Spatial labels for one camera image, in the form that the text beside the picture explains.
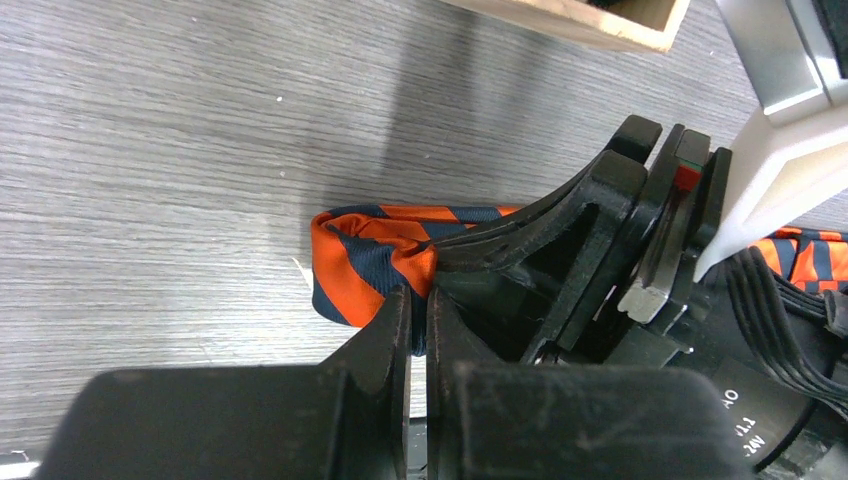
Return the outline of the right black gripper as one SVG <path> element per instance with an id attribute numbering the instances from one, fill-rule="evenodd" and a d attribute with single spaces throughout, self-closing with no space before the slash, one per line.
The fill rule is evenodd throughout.
<path id="1" fill-rule="evenodd" d="M 846 234 L 782 227 L 697 277 L 732 154 L 682 125 L 661 133 L 630 115 L 553 192 L 431 240 L 433 336 L 454 321 L 496 360 L 530 364 L 556 343 L 697 371 L 759 478 L 845 478 Z"/>

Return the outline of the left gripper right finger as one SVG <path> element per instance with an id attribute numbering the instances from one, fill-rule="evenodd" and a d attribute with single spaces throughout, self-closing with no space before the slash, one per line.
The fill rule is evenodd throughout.
<path id="1" fill-rule="evenodd" d="M 713 384 L 678 368 L 501 360 L 452 299 L 427 306 L 432 479 L 750 479 Z"/>

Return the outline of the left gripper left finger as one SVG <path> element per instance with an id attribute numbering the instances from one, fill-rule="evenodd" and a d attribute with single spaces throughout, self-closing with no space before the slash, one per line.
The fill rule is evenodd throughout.
<path id="1" fill-rule="evenodd" d="M 39 479 L 403 479 L 412 295 L 316 365 L 125 369 L 89 381 Z"/>

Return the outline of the orange navy striped tie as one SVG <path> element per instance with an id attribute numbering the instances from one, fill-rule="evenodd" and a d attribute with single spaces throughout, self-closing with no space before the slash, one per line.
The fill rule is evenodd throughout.
<path id="1" fill-rule="evenodd" d="M 426 301 L 437 272 L 438 253 L 431 240 L 467 230 L 519 209 L 353 205 L 317 215 L 311 223 L 313 304 L 318 313 L 342 324 L 370 323 L 397 287 L 407 288 L 414 304 L 412 346 L 425 350 Z M 653 217 L 641 230 L 627 234 L 615 247 L 634 263 Z"/>

